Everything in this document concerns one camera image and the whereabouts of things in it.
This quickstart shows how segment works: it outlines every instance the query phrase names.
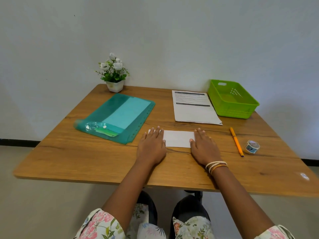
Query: white bracelet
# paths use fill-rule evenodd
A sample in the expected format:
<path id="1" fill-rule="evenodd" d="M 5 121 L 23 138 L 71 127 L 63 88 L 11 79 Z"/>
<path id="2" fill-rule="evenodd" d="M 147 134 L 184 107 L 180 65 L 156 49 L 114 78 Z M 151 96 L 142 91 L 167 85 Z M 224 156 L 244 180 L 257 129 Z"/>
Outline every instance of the white bracelet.
<path id="1" fill-rule="evenodd" d="M 211 166 L 211 167 L 209 168 L 209 170 L 208 170 L 209 174 L 211 173 L 211 169 L 212 169 L 213 167 L 215 167 L 216 165 L 219 165 L 219 164 L 225 164 L 226 166 L 228 166 L 227 163 L 224 162 L 224 161 L 217 162 L 217 163 L 215 163 L 213 166 Z"/>
<path id="2" fill-rule="evenodd" d="M 224 162 L 224 161 L 215 161 L 215 162 L 210 162 L 210 163 L 208 163 L 207 165 L 206 165 L 206 167 L 205 167 L 205 169 L 207 169 L 207 167 L 209 166 L 209 165 L 211 165 L 211 164 L 213 164 L 213 163 L 217 163 L 217 162 Z"/>

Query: wooden table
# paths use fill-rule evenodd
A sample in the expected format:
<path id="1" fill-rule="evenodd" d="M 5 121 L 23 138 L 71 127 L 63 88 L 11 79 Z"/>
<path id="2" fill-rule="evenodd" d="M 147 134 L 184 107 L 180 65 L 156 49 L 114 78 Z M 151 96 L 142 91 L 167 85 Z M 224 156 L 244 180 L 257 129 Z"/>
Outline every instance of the wooden table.
<path id="1" fill-rule="evenodd" d="M 170 89 L 125 86 L 122 94 L 156 103 L 131 144 L 122 145 L 73 128 L 109 100 L 104 84 L 97 85 L 14 170 L 18 178 L 84 183 L 118 184 L 133 165 L 143 132 L 161 126 L 165 130 L 193 131 L 201 127 L 218 144 L 236 178 L 250 193 L 319 196 L 319 180 L 284 141 L 256 113 L 247 119 L 221 117 L 221 125 L 176 122 Z M 257 154 L 242 158 L 229 127 L 233 127 L 244 148 L 257 141 Z M 301 176 L 305 173 L 309 180 Z M 164 161 L 153 171 L 147 187 L 215 191 L 216 186 L 190 153 L 190 148 L 168 148 Z"/>

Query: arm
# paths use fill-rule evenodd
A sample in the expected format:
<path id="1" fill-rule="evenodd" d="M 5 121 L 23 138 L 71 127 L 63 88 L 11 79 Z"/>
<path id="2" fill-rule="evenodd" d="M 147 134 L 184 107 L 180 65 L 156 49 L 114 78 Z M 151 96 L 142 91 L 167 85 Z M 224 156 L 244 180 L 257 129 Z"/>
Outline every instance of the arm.
<path id="1" fill-rule="evenodd" d="M 124 232 L 130 224 L 138 196 L 152 168 L 166 155 L 163 135 L 164 130 L 160 131 L 159 126 L 155 131 L 152 128 L 148 134 L 143 134 L 138 144 L 137 158 L 133 167 L 102 207 L 102 210 L 117 219 Z"/>
<path id="2" fill-rule="evenodd" d="M 195 141 L 190 140 L 190 144 L 195 159 L 204 166 L 210 162 L 220 161 L 220 151 L 214 140 L 200 129 L 195 130 L 194 134 Z M 214 169 L 212 176 L 243 239 L 253 239 L 274 226 L 226 166 Z"/>

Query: basket rim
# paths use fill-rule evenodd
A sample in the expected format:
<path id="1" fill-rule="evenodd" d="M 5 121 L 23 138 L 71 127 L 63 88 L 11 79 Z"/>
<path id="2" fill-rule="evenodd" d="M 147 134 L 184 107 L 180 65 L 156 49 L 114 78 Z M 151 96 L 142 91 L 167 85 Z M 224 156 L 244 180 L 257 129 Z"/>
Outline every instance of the basket rim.
<path id="1" fill-rule="evenodd" d="M 248 103 L 241 103 L 241 102 L 232 102 L 232 101 L 226 101 L 226 100 L 224 100 L 221 96 L 220 96 L 220 93 L 218 92 L 218 90 L 217 90 L 217 88 L 215 87 L 215 85 L 213 84 L 213 81 L 214 79 L 211 79 L 211 84 L 214 86 L 214 88 L 216 89 L 216 91 L 217 91 L 217 93 L 218 93 L 218 96 L 220 97 L 220 99 L 222 100 L 222 101 L 224 101 L 224 102 L 227 102 L 227 103 L 233 103 L 233 104 L 243 104 L 243 105 L 253 105 L 253 106 L 259 106 L 260 104 L 259 104 L 259 102 L 248 92 L 248 91 L 246 91 L 246 89 L 241 85 L 241 84 L 239 84 L 238 82 L 236 82 L 236 81 L 230 81 L 230 80 L 215 80 L 215 81 L 221 81 L 221 82 L 224 82 L 224 83 L 226 83 L 226 82 L 233 82 L 233 83 L 236 83 L 236 84 L 238 84 L 238 85 L 240 85 L 241 86 L 241 88 L 243 88 L 244 90 L 245 90 L 245 92 L 247 92 L 247 94 L 249 94 L 250 96 L 251 96 L 251 98 L 253 98 L 253 100 L 257 103 L 257 104 L 248 104 Z"/>

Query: white flower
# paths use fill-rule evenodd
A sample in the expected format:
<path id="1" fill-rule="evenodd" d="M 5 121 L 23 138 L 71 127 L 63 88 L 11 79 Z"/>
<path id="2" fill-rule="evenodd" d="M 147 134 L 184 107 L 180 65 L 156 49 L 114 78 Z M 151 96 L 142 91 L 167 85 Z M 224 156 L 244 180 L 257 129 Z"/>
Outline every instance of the white flower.
<path id="1" fill-rule="evenodd" d="M 108 71 L 110 69 L 108 64 L 101 63 L 100 68 L 104 71 Z"/>
<path id="2" fill-rule="evenodd" d="M 110 53 L 110 56 L 109 56 L 110 60 L 115 60 L 115 54 L 114 53 Z"/>
<path id="3" fill-rule="evenodd" d="M 116 60 L 114 61 L 114 63 L 122 63 L 122 60 L 120 60 L 119 58 L 116 58 Z"/>
<path id="4" fill-rule="evenodd" d="M 115 70 L 121 70 L 123 68 L 122 63 L 114 63 L 113 66 Z"/>

